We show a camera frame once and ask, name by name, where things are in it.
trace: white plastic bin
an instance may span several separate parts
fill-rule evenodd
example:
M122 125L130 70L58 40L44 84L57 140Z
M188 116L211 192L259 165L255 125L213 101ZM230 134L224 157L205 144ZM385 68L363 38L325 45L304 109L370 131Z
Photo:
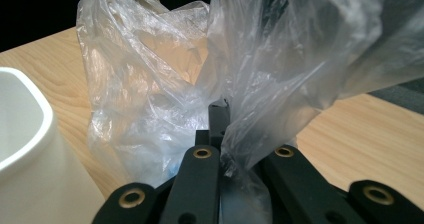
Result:
M0 223L91 223L103 202L40 90L0 67Z

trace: dark background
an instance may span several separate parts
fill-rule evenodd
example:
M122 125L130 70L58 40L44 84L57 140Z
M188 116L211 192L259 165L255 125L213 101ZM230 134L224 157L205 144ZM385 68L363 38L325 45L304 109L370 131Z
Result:
M161 0L171 10L191 1L194 0ZM75 26L78 2L0 0L0 52ZM372 92L371 95L424 114L424 79Z

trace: brass insert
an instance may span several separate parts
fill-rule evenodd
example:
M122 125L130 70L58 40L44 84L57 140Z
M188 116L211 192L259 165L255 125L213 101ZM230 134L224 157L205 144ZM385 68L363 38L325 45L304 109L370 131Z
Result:
M144 191L139 188L133 188L130 189L119 198L119 205L122 208L133 208L138 205L140 205L144 198L146 197L146 194L144 194Z
M395 202L392 194L381 187L366 186L363 192L368 199L381 205L391 205Z
M279 147L275 149L275 154L280 157L292 157L294 155L294 152L286 147Z
M200 148L200 149L195 150L193 155L196 158L203 159L203 158L208 158L208 157L212 156L212 152L210 150L206 149L206 148Z

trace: wooden table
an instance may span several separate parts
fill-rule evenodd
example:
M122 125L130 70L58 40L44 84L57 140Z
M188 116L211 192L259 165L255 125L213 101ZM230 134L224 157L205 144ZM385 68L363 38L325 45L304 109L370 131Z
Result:
M41 89L59 128L107 197L119 187L87 148L87 83L75 28L0 53ZM389 185L424 209L424 116L369 95L338 101L299 135L299 149L332 184Z

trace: plastic bag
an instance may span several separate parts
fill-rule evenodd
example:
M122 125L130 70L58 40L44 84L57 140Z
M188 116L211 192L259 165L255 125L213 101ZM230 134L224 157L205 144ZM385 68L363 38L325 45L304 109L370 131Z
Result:
M199 81L207 87L211 72L225 76L218 91L205 93L230 103L222 146L226 223L271 222L266 187L251 168L338 98L424 76L421 3L211 1L209 56Z
M174 176L207 110L194 87L207 56L209 6L81 0L77 32L92 118L88 144L122 184Z
M270 223L259 160L338 98L424 75L422 6L387 36L387 3L211 0L209 12L200 2L168 11L158 0L81 0L90 149L122 183L157 186L208 128L208 104L226 98L223 221Z

